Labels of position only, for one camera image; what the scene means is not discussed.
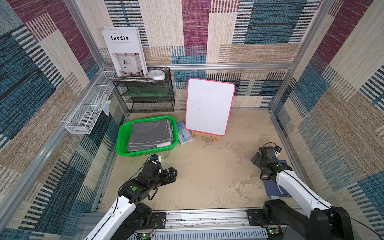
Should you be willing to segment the navy blue pillowcase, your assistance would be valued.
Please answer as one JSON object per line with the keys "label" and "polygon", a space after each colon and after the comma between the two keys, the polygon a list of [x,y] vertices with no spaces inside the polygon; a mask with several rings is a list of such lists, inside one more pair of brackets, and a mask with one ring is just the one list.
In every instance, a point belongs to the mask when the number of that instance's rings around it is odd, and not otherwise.
{"label": "navy blue pillowcase", "polygon": [[267,177],[266,171],[263,170],[262,180],[266,189],[268,197],[291,197],[291,195],[276,182],[277,175],[273,173],[271,176]]}

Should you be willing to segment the grey striped pillowcase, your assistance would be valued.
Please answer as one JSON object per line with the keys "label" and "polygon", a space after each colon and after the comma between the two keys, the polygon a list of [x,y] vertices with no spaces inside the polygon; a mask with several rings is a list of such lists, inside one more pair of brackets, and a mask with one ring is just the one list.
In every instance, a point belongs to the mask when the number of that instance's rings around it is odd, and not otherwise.
{"label": "grey striped pillowcase", "polygon": [[128,152],[138,152],[167,147],[174,143],[174,127],[170,119],[132,124]]}

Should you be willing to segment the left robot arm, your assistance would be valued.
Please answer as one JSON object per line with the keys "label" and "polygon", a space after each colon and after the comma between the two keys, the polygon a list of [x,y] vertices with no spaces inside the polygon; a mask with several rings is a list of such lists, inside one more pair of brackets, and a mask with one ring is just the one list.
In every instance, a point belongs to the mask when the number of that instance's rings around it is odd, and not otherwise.
{"label": "left robot arm", "polygon": [[120,188],[108,212],[85,237],[86,240],[127,240],[141,228],[151,226],[153,209],[143,203],[151,201],[150,192],[174,183],[178,171],[164,170],[158,155],[149,157],[137,172]]}

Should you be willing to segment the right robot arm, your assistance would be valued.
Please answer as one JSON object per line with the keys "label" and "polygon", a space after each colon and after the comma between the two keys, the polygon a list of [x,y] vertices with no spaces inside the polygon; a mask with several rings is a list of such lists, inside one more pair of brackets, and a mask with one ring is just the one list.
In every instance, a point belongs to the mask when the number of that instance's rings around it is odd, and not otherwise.
{"label": "right robot arm", "polygon": [[286,224],[306,240],[354,239],[350,215],[342,207],[334,207],[310,189],[287,163],[279,163],[281,148],[269,142],[262,146],[251,162],[261,170],[262,181],[274,181],[299,204],[303,213],[283,200],[270,200],[262,210],[248,210],[251,226],[267,228]]}

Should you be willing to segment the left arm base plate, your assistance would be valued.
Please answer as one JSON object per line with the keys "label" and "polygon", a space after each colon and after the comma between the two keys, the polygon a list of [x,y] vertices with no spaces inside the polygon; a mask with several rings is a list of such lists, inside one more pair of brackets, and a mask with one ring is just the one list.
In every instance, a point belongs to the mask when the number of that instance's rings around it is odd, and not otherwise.
{"label": "left arm base plate", "polygon": [[166,228],[167,213],[166,212],[152,212],[148,225],[145,227],[147,230],[163,230]]}

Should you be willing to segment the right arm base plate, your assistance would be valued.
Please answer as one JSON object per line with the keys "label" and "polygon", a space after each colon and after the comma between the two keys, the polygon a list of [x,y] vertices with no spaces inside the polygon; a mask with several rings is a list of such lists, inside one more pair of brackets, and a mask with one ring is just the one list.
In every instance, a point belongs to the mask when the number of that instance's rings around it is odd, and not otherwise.
{"label": "right arm base plate", "polygon": [[248,209],[246,210],[247,218],[250,226],[259,226],[267,228],[269,222],[265,220],[262,209]]}

